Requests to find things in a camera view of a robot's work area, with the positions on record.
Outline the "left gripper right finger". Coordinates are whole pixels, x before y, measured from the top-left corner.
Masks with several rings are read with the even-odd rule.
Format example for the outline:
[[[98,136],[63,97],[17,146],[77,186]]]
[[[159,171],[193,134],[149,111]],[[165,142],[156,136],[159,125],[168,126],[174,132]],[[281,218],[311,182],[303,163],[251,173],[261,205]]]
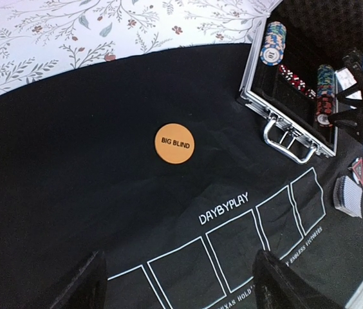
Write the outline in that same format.
[[[258,308],[342,308],[311,287],[270,251],[257,252],[252,270]]]

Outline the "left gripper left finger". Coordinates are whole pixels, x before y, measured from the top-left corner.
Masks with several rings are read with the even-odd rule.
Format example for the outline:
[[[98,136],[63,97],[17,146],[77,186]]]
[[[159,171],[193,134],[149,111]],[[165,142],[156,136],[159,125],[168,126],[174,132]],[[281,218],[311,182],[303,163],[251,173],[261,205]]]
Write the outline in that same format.
[[[94,251],[62,282],[49,308],[104,308],[106,289],[105,252]]]

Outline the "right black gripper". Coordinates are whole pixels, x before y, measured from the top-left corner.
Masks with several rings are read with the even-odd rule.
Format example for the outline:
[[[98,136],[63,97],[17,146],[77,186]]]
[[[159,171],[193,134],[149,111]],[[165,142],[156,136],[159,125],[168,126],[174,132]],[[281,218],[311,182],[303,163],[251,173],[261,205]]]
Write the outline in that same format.
[[[329,121],[363,145],[363,53],[355,48],[342,60],[355,83],[338,92],[335,98],[350,109],[330,115]]]

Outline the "poker chip row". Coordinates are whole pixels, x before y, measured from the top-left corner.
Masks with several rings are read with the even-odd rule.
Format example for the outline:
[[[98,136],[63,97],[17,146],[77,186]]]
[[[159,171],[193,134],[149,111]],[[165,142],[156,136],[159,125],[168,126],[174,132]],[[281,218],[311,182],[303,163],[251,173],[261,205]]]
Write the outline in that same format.
[[[279,21],[267,25],[259,54],[262,63],[267,66],[276,66],[283,60],[286,48],[286,34],[286,26]]]
[[[316,94],[315,120],[321,127],[330,127],[329,117],[335,111],[335,71],[329,64],[318,67]]]

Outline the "aluminium poker chip case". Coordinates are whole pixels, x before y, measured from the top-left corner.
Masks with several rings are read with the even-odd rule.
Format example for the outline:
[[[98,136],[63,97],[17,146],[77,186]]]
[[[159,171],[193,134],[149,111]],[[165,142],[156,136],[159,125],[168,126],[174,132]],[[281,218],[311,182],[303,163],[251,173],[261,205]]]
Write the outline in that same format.
[[[339,132],[345,131],[318,125],[317,94],[310,99],[294,89],[280,75],[279,65],[284,64],[315,92],[321,64],[335,71],[335,96],[353,85],[353,75],[342,59],[355,48],[363,53],[363,1],[277,2],[256,29],[239,100],[266,120],[265,143],[292,161],[305,164],[316,155],[334,157]],[[267,66],[259,54],[266,27],[274,21],[286,26],[286,48],[278,65]]]

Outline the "orange big blind button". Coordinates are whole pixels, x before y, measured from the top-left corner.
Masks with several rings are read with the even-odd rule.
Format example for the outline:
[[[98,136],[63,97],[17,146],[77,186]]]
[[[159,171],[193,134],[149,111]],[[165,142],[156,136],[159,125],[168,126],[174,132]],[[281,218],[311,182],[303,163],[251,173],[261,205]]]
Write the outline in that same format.
[[[169,164],[183,164],[188,161],[195,149],[192,133],[183,125],[170,123],[162,126],[154,138],[157,155]]]

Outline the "red black triangle card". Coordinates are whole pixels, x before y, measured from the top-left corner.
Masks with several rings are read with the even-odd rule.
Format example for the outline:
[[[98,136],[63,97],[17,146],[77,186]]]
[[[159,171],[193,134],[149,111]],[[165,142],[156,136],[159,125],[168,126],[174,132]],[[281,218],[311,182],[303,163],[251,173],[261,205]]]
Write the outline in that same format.
[[[358,157],[354,159],[348,169],[351,171],[353,179],[357,185],[363,187],[363,158]]]

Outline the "blue playing card deck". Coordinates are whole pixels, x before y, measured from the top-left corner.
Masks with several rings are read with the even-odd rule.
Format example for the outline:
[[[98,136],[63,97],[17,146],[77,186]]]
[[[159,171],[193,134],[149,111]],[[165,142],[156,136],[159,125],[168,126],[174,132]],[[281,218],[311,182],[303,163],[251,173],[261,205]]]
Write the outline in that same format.
[[[333,190],[334,207],[353,217],[362,218],[362,188],[349,176],[337,178]]]

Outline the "red dice row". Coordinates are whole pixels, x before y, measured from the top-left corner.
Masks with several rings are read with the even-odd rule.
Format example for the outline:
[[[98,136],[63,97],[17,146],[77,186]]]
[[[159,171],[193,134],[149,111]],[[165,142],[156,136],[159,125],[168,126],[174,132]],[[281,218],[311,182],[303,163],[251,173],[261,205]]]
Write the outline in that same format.
[[[316,92],[308,87],[305,81],[288,69],[284,64],[279,65],[279,73],[298,92],[310,99],[316,98]]]

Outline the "black poker table mat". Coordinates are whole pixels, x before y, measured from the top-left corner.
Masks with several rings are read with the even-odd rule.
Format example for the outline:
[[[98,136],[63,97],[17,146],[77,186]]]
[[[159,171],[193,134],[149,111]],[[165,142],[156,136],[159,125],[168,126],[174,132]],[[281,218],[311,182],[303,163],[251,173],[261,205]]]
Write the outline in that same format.
[[[298,165],[266,145],[237,93],[249,48],[204,46],[98,64],[0,97],[0,308],[49,308],[103,250],[106,308],[255,308],[270,250],[345,305],[363,279],[362,218],[333,206],[363,147]],[[183,164],[157,131],[193,135]]]

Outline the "floral white tablecloth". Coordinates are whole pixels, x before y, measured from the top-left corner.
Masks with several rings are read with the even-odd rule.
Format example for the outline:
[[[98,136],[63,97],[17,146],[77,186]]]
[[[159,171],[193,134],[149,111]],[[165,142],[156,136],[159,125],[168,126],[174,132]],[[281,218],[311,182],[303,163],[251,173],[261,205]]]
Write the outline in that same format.
[[[12,1],[0,5],[0,95],[161,50],[250,43],[277,1]]]

